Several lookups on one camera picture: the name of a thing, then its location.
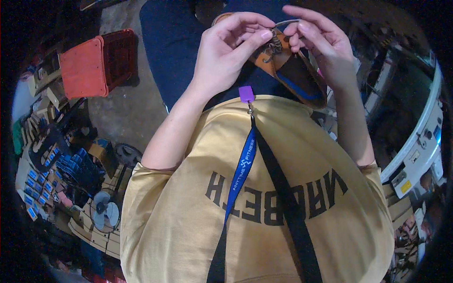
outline shoe insole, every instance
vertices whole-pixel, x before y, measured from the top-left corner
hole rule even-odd
[[[299,56],[291,56],[276,72],[277,77],[294,90],[299,99],[316,108],[323,108],[327,103],[325,84],[319,85],[304,60]]]

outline fingernail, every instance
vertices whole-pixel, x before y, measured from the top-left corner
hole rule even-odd
[[[303,31],[308,31],[310,29],[310,26],[308,25],[308,23],[299,23],[299,27]]]
[[[272,38],[272,32],[268,29],[264,29],[264,30],[260,31],[260,35],[266,41],[268,41],[269,39]]]

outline green cloth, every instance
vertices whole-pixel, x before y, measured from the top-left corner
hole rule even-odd
[[[13,124],[13,145],[14,145],[14,153],[16,155],[22,154],[22,147],[24,146],[24,141],[22,140],[22,133],[20,129],[22,125],[20,124],[20,120],[16,121]]]

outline anytime fitness logo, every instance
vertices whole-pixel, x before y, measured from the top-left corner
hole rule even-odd
[[[241,173],[237,177],[236,182],[234,182],[234,186],[233,186],[234,191],[237,189],[237,186],[239,185],[239,183],[242,183],[241,180],[244,178],[244,172],[246,171],[246,166],[250,165],[252,163],[251,161],[246,161],[246,160],[250,160],[250,156],[251,156],[254,144],[255,144],[255,140],[252,139],[250,141],[249,149],[247,150],[247,153],[246,153],[246,158],[241,160],[241,164],[240,164],[240,166],[242,166]]]

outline plastic crate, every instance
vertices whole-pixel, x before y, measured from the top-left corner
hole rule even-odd
[[[69,49],[60,56],[60,69],[68,99],[106,97],[137,74],[134,31],[124,29],[98,35]]]

